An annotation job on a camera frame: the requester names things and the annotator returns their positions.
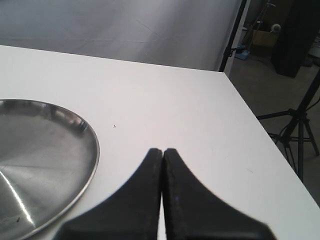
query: gray backdrop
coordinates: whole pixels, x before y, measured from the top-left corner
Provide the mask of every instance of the gray backdrop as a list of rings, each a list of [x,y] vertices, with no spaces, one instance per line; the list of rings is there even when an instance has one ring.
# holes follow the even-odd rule
[[[240,0],[0,0],[0,45],[217,70]]]

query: stainless steel plate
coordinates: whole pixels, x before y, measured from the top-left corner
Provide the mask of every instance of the stainless steel plate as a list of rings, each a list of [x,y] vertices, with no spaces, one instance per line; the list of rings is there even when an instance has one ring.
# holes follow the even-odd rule
[[[0,100],[0,240],[25,239],[74,204],[97,168],[93,129],[62,107]]]

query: tripod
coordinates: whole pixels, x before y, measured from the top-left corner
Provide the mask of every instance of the tripod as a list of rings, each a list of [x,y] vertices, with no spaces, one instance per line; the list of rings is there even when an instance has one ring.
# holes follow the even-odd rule
[[[313,106],[315,106],[318,102],[320,102],[320,99],[319,99],[316,103],[308,107],[311,100],[315,96],[317,90],[319,89],[319,87],[320,87],[320,70],[318,71],[317,75],[315,76],[309,89],[307,90],[300,105],[296,110],[290,108],[287,111],[281,111],[281,112],[271,113],[267,115],[257,116],[258,120],[271,119],[271,118],[282,117],[282,116],[292,116],[291,121],[281,130],[279,134],[270,133],[270,132],[268,132],[268,134],[272,139],[275,139],[275,144],[277,144],[278,142],[283,144],[286,159],[290,164],[290,159],[288,155],[288,151],[289,151],[293,169],[302,182],[304,179],[304,143],[305,142],[311,143],[314,148],[315,154],[317,156],[320,155],[316,140],[314,138],[314,135],[309,125],[310,120],[307,118],[307,111]],[[292,133],[294,132],[297,126],[298,126],[298,137],[292,136]],[[304,127],[306,129],[308,137],[304,137]],[[297,167],[295,164],[295,159],[292,153],[290,142],[298,142]]]

